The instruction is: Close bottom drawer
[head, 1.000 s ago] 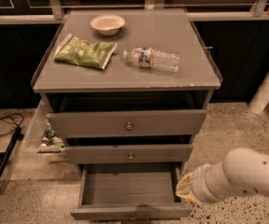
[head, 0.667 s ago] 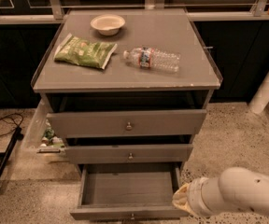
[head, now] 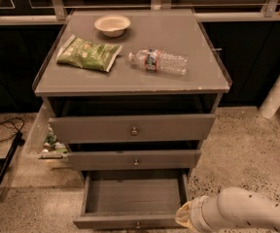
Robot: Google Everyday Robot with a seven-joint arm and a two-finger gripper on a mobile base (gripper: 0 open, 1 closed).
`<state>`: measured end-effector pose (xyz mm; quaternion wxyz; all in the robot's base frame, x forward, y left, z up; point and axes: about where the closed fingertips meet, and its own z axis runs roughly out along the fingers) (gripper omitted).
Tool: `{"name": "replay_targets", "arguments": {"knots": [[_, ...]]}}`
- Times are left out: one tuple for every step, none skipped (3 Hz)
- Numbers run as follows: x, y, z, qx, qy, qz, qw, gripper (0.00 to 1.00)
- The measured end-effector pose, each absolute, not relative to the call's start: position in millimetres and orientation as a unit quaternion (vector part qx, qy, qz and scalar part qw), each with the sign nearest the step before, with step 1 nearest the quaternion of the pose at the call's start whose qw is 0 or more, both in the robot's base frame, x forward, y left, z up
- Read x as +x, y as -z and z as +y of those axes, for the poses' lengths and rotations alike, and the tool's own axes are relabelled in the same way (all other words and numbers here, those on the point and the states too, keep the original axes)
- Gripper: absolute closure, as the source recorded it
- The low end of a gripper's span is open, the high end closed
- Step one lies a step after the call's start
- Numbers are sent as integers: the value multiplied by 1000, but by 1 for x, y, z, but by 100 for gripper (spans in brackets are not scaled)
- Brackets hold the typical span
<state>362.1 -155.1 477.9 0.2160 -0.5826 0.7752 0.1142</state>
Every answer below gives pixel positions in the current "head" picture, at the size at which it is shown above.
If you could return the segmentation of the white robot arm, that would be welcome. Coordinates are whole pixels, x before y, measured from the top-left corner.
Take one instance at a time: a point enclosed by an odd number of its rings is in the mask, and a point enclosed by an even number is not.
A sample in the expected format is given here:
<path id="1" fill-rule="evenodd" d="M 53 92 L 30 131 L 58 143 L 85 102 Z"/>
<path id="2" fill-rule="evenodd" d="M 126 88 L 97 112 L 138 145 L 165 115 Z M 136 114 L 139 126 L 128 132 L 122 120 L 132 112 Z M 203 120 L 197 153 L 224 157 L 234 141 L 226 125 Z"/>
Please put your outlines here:
<path id="1" fill-rule="evenodd" d="M 280 233 L 280 75 L 257 108 L 222 108 L 176 221 L 192 233 Z"/>

